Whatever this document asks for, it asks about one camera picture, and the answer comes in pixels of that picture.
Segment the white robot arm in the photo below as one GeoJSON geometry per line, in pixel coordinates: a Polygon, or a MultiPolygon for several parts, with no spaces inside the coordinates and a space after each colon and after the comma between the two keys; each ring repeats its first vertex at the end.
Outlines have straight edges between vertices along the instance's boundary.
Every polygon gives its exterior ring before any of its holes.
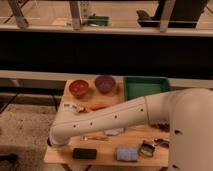
{"type": "Polygon", "coordinates": [[[213,91],[204,88],[143,96],[86,114],[64,108],[48,143],[61,147],[74,136],[146,123],[170,125],[169,171],[213,171],[213,91]]]}

